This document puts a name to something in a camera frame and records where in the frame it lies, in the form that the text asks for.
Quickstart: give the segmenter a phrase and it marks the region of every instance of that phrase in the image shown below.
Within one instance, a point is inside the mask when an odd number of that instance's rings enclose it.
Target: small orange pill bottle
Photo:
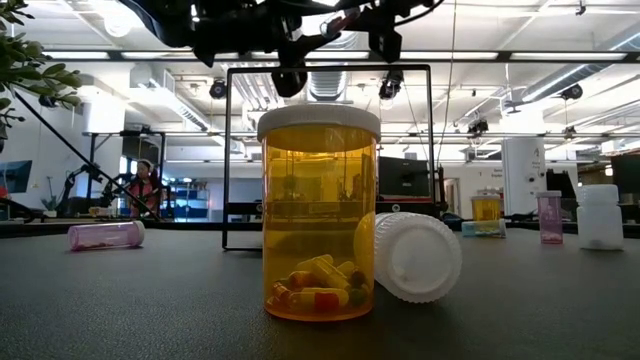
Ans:
[[[380,120],[349,106],[294,105],[264,114],[258,140],[266,310],[302,321],[366,314]]]

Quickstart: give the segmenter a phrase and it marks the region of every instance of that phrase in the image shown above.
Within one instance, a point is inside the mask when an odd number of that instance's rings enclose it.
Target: pink vial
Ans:
[[[538,198],[538,221],[540,240],[543,244],[562,244],[562,215],[560,214],[560,191],[544,191]]]
[[[144,240],[144,225],[140,221],[115,224],[78,225],[69,228],[71,251],[139,246]]]

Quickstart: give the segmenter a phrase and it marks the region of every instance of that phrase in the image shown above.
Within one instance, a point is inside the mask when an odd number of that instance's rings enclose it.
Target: pill bottle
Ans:
[[[462,223],[464,237],[507,237],[504,219],[487,221],[465,221]]]
[[[540,242],[543,244],[562,244],[562,214],[560,191],[542,191],[538,198],[538,223]]]
[[[348,106],[288,106],[260,119],[272,315],[336,321],[371,310],[379,139],[380,120]]]
[[[500,195],[478,195],[471,198],[473,221],[499,220],[502,211]]]
[[[144,225],[140,221],[77,225],[69,228],[67,236],[71,251],[139,246],[144,241]]]
[[[578,189],[578,240],[583,249],[622,250],[622,212],[616,185]]]
[[[413,213],[376,215],[375,278],[397,298],[436,301],[453,288],[461,268],[458,238],[440,220]]]

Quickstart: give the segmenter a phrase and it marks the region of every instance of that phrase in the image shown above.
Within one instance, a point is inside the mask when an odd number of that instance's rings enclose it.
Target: black table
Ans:
[[[219,238],[149,230],[144,248],[78,254],[65,236],[0,240],[0,358],[640,358],[639,240],[605,253],[519,229],[462,239],[462,275],[437,303],[378,286],[370,315],[308,324],[266,314],[261,255]]]

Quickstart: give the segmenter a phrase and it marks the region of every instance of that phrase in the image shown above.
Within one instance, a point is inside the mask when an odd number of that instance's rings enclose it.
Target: woman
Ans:
[[[158,213],[160,180],[157,170],[149,160],[138,160],[136,177],[131,181],[128,190],[144,202],[154,214]],[[131,209],[131,217],[140,217],[140,209],[137,203],[131,199],[129,199],[129,208]]]

